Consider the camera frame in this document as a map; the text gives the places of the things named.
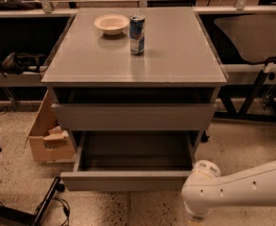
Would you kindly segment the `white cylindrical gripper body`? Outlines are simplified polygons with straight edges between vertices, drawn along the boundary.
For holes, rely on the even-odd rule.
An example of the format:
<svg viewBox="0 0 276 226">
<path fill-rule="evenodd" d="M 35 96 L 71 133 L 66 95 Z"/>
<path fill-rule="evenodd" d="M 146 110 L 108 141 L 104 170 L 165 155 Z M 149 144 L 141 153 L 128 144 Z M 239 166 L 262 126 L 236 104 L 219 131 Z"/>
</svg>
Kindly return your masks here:
<svg viewBox="0 0 276 226">
<path fill-rule="evenodd" d="M 184 207 L 187 212 L 188 219 L 192 222 L 203 222 L 207 219 L 210 213 L 209 210 L 206 210 L 203 212 L 196 212 L 192 210 L 191 207 L 186 202 L 184 202 Z"/>
</svg>

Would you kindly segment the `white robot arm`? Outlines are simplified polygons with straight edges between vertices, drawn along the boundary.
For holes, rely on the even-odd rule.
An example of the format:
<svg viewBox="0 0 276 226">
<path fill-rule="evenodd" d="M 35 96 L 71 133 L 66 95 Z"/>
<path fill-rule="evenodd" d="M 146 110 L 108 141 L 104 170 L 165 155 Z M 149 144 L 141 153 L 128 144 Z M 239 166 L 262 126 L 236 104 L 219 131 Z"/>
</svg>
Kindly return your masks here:
<svg viewBox="0 0 276 226">
<path fill-rule="evenodd" d="M 275 206 L 276 160 L 226 176 L 207 160 L 193 166 L 183 187 L 187 218 L 206 220 L 212 208 L 225 206 Z"/>
</svg>

